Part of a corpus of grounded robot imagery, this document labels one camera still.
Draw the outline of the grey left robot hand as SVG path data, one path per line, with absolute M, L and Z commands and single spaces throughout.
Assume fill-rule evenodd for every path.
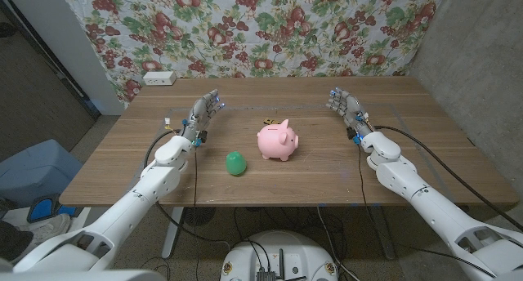
M 181 136 L 191 142 L 196 141 L 198 134 L 207 130 L 211 119 L 224 107 L 217 89 L 197 99 L 189 112 Z

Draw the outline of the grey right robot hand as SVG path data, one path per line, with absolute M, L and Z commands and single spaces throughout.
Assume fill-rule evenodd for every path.
M 357 145 L 374 131 L 369 114 L 350 92 L 336 87 L 330 91 L 326 106 L 342 117 L 348 128 L 348 137 Z

